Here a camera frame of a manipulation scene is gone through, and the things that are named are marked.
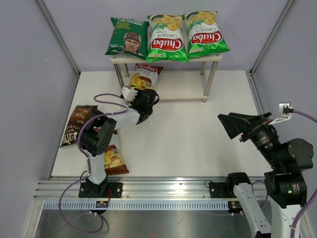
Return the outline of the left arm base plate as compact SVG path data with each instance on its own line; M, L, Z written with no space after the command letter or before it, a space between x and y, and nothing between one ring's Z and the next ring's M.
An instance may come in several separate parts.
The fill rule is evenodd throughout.
M107 182L103 184L93 184L83 182L80 184L79 198L121 198L123 183Z

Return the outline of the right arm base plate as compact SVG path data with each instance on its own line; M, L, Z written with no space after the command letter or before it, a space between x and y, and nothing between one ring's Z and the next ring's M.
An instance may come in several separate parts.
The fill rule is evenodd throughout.
M211 198L236 198L232 191L229 191L224 182L208 183Z

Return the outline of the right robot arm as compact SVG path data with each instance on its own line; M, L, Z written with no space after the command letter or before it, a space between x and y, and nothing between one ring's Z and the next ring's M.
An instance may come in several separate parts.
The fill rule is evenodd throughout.
M313 167L313 146L300 138L281 143L274 128L274 124L289 120L292 113L294 110L287 108L274 120L269 118L271 113L218 115L230 139L240 136L241 142L252 141L272 168L264 175L271 222L265 218L246 173L229 173L225 180L225 192L240 202L254 238L299 237L296 226L316 197L307 199L307 185L302 174Z

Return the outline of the green Chuba bag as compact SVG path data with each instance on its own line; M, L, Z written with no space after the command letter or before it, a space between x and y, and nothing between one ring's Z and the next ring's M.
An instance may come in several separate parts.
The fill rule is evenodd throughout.
M182 16L173 14L150 15L148 20L152 36L146 61L188 62L182 35Z
M183 15L189 59L230 51L217 25L217 11L195 11Z

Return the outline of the dark green portrait chips bag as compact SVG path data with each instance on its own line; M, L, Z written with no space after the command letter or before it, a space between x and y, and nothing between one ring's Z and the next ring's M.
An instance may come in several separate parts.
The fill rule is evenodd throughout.
M149 22L124 17L110 20L113 32L105 54L128 53L144 60L148 55Z

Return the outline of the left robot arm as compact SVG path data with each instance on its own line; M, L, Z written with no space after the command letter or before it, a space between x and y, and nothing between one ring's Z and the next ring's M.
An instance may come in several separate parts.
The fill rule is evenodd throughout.
M106 96L114 96L118 101L105 101ZM87 175L80 179L80 198L121 197L121 183L108 182L104 154L110 148L114 132L123 127L138 125L153 113L159 102L159 95L153 89L131 89L122 87L120 95L98 94L94 101L99 104L113 105L118 111L94 110L84 122L77 136L77 147L86 157Z

